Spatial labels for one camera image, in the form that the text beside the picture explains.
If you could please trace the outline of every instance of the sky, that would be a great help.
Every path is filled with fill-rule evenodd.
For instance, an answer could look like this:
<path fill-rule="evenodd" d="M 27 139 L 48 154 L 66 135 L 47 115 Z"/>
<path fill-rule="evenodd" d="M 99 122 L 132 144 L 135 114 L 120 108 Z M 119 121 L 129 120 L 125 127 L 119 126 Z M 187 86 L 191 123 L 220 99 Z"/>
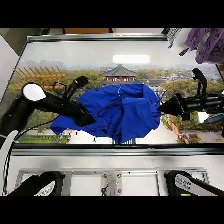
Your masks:
<path fill-rule="evenodd" d="M 61 41 L 28 43 L 21 62 L 28 60 L 57 61 L 66 67 L 75 65 L 104 66 L 113 64 L 114 55 L 149 55 L 148 65 L 175 67 L 177 64 L 195 65 L 195 51 L 183 57 L 168 49 L 167 41 Z"/>

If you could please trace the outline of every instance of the blue fabric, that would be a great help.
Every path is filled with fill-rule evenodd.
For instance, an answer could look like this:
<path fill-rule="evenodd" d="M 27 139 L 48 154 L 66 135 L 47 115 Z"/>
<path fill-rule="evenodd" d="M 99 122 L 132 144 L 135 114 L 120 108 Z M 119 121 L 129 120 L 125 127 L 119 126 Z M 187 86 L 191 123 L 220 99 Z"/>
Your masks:
<path fill-rule="evenodd" d="M 110 137 L 121 144 L 132 138 L 143 138 L 160 123 L 157 111 L 160 98 L 144 84 L 110 85 L 84 93 L 82 103 L 96 123 L 79 127 L 72 118 L 59 116 L 51 130 L 83 130 L 96 137 Z"/>

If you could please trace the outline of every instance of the white circular joint cover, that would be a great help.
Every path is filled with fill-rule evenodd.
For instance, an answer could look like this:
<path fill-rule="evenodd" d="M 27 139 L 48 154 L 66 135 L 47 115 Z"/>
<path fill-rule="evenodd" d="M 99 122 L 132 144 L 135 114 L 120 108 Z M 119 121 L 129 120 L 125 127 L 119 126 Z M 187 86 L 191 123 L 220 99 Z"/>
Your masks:
<path fill-rule="evenodd" d="M 43 89 L 35 84 L 35 83 L 29 83 L 23 87 L 23 95 L 31 101 L 38 101 L 42 100 L 46 97 Z"/>

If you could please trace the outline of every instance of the purple cloth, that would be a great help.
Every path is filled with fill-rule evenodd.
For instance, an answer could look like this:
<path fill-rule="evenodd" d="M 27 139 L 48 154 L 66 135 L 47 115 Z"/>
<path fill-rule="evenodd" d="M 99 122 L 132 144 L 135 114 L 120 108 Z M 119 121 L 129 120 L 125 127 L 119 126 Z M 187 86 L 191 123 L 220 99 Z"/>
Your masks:
<path fill-rule="evenodd" d="M 210 36 L 195 60 L 198 64 L 202 64 L 205 61 L 223 63 L 224 28 L 192 28 L 185 41 L 185 45 L 194 50 L 208 32 L 210 32 Z"/>

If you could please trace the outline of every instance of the landscape picture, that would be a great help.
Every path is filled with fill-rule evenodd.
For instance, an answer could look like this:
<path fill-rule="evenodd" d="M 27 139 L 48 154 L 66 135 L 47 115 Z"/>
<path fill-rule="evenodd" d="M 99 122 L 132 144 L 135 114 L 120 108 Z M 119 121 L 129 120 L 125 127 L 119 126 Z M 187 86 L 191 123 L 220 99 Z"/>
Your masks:
<path fill-rule="evenodd" d="M 119 85 L 121 83 L 144 83 L 152 88 L 160 96 L 166 91 L 163 100 L 170 99 L 174 94 L 181 93 L 184 97 L 194 96 L 197 90 L 197 82 L 193 80 L 192 69 L 199 68 L 208 80 L 207 92 L 215 93 L 224 90 L 223 80 L 216 68 L 212 64 L 198 65 L 191 59 L 191 63 L 184 64 L 184 59 L 179 62 L 172 62 L 169 65 L 158 61 L 156 64 L 116 64 L 108 60 L 108 63 L 100 62 L 90 63 L 84 61 L 82 63 L 74 62 L 67 64 L 66 59 L 54 59 L 49 56 L 44 60 L 34 60 L 34 56 L 28 56 L 28 53 L 22 56 L 12 79 L 8 85 L 7 91 L 1 102 L 0 116 L 7 110 L 13 99 L 16 97 L 22 86 L 27 82 L 35 82 L 42 86 L 45 91 L 55 95 L 60 95 L 63 86 L 56 85 L 56 91 L 53 89 L 53 83 L 63 83 L 69 85 L 79 76 L 88 77 L 89 83 L 82 89 L 75 92 L 73 99 L 77 99 L 84 92 L 97 89 L 106 85 Z M 26 128 L 36 126 L 38 124 L 54 119 L 57 114 L 51 112 L 35 111 L 30 117 Z M 151 131 L 143 139 L 134 139 L 129 143 L 137 144 L 191 144 L 206 142 L 224 142 L 221 136 L 223 123 L 216 124 L 199 124 L 197 113 L 192 113 L 190 121 L 182 121 L 180 117 L 164 115 L 161 118 L 160 127 Z M 67 130 L 61 136 L 54 135 L 50 130 L 50 124 L 39 126 L 30 131 L 19 139 L 20 143 L 40 143 L 40 144 L 111 144 L 111 139 L 102 138 L 96 140 L 94 136 L 81 131 L 77 134 L 76 130 Z"/>

